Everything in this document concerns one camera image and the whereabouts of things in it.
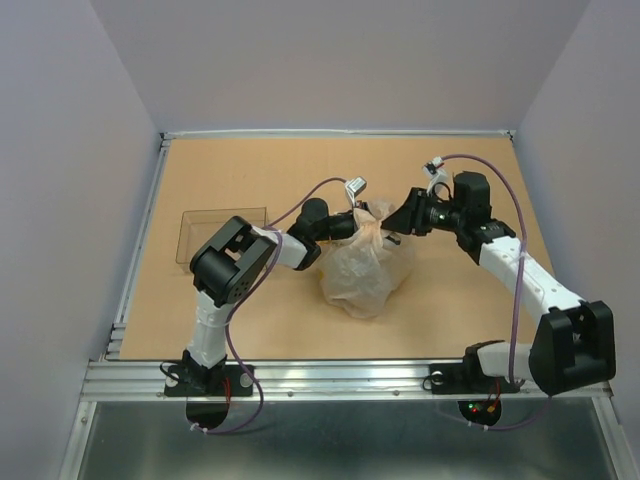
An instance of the black and white robotic arm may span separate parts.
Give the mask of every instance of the black and white robotic arm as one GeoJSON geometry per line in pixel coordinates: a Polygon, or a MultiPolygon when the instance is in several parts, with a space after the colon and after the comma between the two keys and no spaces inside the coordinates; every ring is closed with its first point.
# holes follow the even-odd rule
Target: black and white robotic arm
{"type": "MultiPolygon", "coordinates": [[[[365,186],[360,177],[346,183],[353,205],[365,186]]],[[[412,188],[405,203],[382,222],[382,228],[416,236],[434,229],[452,232],[460,248],[512,293],[524,256],[522,303],[537,330],[532,344],[516,345],[514,377],[535,382],[549,396],[613,378],[611,310],[603,302],[588,302],[571,292],[529,254],[521,254],[515,232],[491,217],[490,189],[484,175],[456,175],[449,199],[441,199],[435,190],[432,185],[412,188]]],[[[359,207],[366,208],[366,203],[359,207]]],[[[286,233],[252,226],[239,217],[229,220],[191,261],[198,292],[196,327],[173,374],[205,395],[215,391],[226,359],[225,326],[272,260],[278,242],[277,264],[304,270],[320,255],[317,242],[348,238],[355,231],[352,210],[329,215],[327,204],[319,198],[304,203],[286,233]]],[[[432,373],[434,393],[436,387],[445,394],[486,393],[496,378],[508,376],[509,350],[510,343],[501,340],[468,347],[461,362],[437,375],[432,373]]]]}

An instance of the gray wall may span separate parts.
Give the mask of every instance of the gray wall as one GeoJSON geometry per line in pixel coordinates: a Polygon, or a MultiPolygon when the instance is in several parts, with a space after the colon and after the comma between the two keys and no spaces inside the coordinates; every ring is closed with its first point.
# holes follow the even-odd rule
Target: gray wall
{"type": "Polygon", "coordinates": [[[640,458],[638,19],[637,0],[593,0],[516,138],[558,276],[614,310],[615,404],[636,458],[640,458]]]}
{"type": "Polygon", "coordinates": [[[4,5],[0,64],[0,476],[54,478],[158,137],[86,0],[4,5]]]}
{"type": "Polygon", "coordinates": [[[588,0],[92,0],[161,131],[514,128],[588,0]]]}

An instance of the clear plastic container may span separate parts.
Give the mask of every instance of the clear plastic container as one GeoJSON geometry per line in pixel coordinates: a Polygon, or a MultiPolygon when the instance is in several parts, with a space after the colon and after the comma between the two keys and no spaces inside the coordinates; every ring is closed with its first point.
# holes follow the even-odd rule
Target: clear plastic container
{"type": "Polygon", "coordinates": [[[176,263],[185,273],[190,273],[189,263],[200,247],[236,215],[256,227],[264,227],[268,223],[266,207],[192,210],[182,214],[176,263]]]}

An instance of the transparent plastic bag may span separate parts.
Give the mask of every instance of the transparent plastic bag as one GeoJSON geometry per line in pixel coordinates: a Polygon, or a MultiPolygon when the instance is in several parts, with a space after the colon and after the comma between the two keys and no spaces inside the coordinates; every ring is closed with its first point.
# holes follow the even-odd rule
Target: transparent plastic bag
{"type": "Polygon", "coordinates": [[[327,302],[356,318],[382,312],[391,292],[411,273],[415,257],[409,237],[381,229],[393,206],[374,201],[368,208],[370,212],[354,209],[358,230],[333,242],[318,265],[327,302]]]}

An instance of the wooden table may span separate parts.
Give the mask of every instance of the wooden table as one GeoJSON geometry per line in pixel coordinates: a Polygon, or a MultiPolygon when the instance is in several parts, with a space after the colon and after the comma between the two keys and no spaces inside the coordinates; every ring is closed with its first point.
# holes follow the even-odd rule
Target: wooden table
{"type": "MultiPolygon", "coordinates": [[[[529,251],[550,270],[511,143],[505,138],[268,138],[174,140],[141,261],[121,359],[175,359],[190,340],[195,317],[192,278],[175,263],[182,214],[189,210],[267,207],[270,219],[288,210],[320,180],[363,176],[362,199],[402,204],[437,155],[472,153],[500,168],[523,204],[529,251]]],[[[450,173],[481,171],[492,188],[495,217],[517,230],[500,181],[471,161],[451,161],[450,173]]],[[[318,192],[331,211],[344,210],[340,184],[318,192]]],[[[288,227],[294,216],[281,225],[288,227]]],[[[459,357],[468,345],[507,339],[512,296],[456,245],[453,234],[412,239],[415,269],[374,319],[354,319],[322,296],[318,272],[277,268],[241,307],[232,335],[247,359],[388,359],[459,357]]],[[[520,339],[531,341],[524,310],[520,339]]]]}

